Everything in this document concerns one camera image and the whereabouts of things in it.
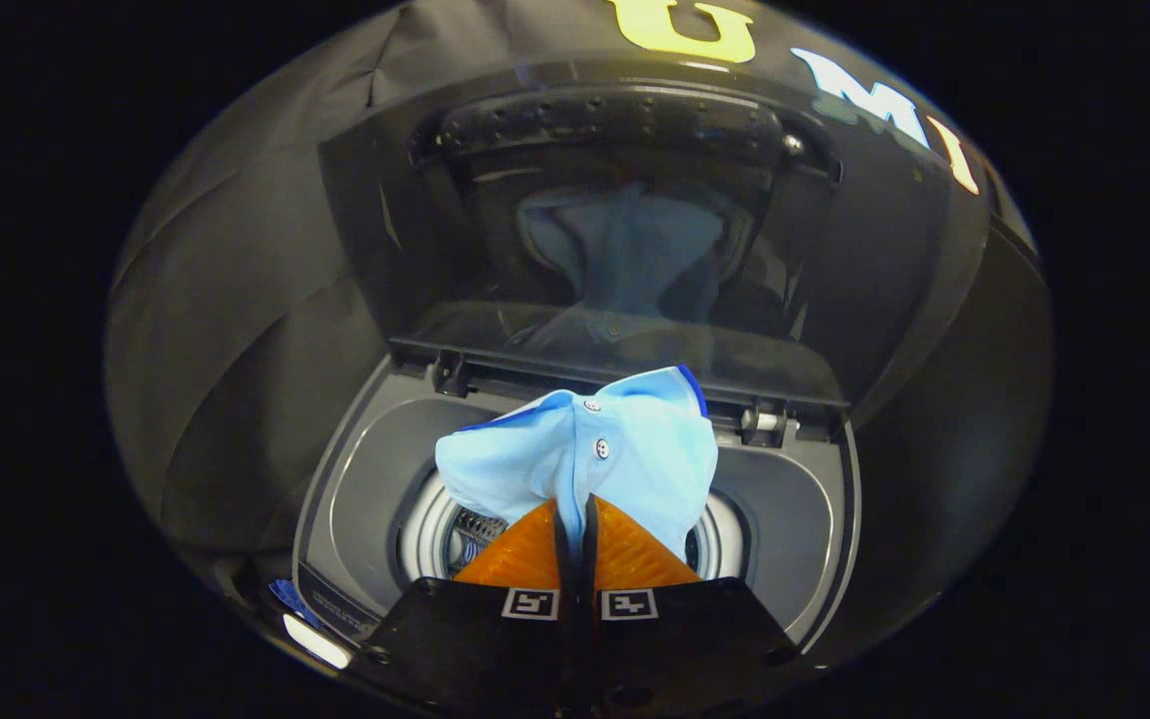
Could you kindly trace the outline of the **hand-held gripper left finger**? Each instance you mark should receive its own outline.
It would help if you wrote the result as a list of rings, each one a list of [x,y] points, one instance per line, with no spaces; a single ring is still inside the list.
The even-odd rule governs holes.
[[[363,682],[421,718],[566,718],[567,595],[555,502],[457,578],[417,578],[363,643]]]

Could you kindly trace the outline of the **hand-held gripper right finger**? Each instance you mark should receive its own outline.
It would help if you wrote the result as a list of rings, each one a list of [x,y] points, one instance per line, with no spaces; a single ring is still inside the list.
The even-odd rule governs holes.
[[[735,718],[785,691],[800,650],[739,578],[704,581],[638,520],[586,500],[578,686],[593,718]]]

